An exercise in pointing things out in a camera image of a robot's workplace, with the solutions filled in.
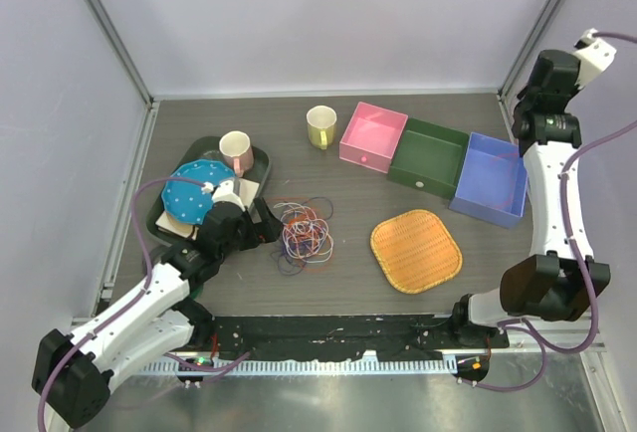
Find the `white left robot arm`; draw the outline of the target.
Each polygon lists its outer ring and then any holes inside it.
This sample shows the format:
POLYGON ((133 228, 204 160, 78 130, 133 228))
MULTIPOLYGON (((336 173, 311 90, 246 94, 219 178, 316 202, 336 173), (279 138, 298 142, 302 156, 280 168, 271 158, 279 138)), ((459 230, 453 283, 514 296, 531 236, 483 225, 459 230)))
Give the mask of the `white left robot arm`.
POLYGON ((149 261, 144 279, 125 296, 73 331, 54 328, 41 339, 32 379, 40 396, 39 430, 47 428, 47 411, 71 428, 86 425, 151 360, 182 346, 199 351, 210 343, 212 315, 193 293, 231 254, 274 243, 283 230, 263 198, 255 198, 254 206, 258 222, 235 203, 216 203, 196 237, 149 261))

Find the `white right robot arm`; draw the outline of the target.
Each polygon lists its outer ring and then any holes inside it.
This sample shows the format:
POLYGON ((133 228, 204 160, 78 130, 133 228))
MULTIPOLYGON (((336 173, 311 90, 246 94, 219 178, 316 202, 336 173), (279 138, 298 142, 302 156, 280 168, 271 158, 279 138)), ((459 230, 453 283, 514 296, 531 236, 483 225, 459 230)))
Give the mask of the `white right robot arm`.
POLYGON ((531 250, 510 267, 498 288, 466 295, 455 304, 451 339, 462 347, 529 317, 575 322, 590 313, 589 332, 572 352, 586 350, 598 333, 597 297, 610 268, 594 258, 583 224, 578 161, 583 153, 580 123, 569 102, 613 63, 616 50, 596 41, 572 53, 541 51, 518 94, 513 134, 529 176, 531 250))

